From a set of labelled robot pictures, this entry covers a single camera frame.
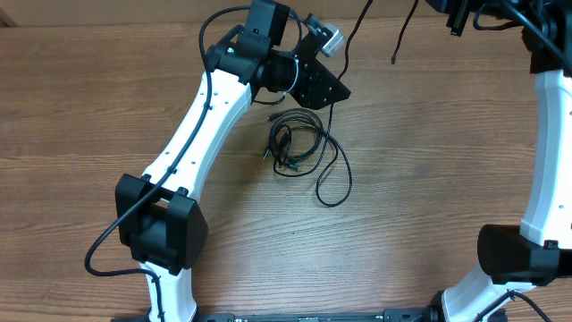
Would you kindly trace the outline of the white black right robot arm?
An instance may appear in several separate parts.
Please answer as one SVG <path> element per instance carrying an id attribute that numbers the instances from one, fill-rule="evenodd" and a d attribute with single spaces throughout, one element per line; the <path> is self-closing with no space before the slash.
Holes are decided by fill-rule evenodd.
<path id="1" fill-rule="evenodd" d="M 526 292 L 571 276 L 571 3 L 555 1 L 432 1 L 451 34 L 481 15 L 519 27 L 531 54 L 538 104 L 538 139 L 530 199 L 519 225 L 484 225 L 477 265 L 433 297 L 428 321 L 504 321 L 501 307 Z"/>

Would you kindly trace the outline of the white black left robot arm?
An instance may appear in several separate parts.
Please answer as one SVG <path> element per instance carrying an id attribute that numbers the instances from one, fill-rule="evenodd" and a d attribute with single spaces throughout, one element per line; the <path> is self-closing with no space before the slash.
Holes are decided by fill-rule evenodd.
<path id="1" fill-rule="evenodd" d="M 199 201 L 211 166 L 258 91 L 292 97 L 297 107 L 289 117 L 315 131 L 318 147 L 332 136 L 315 111 L 350 94 L 318 60 L 349 48 L 335 25 L 312 15 L 299 19 L 295 47 L 282 51 L 286 23 L 296 18 L 295 11 L 275 1 L 254 1 L 245 11 L 244 23 L 213 46 L 200 47 L 205 71 L 198 93 L 164 150 L 143 174 L 125 174 L 115 188 L 114 230 L 147 279 L 147 321 L 198 316 L 191 275 L 208 234 Z"/>

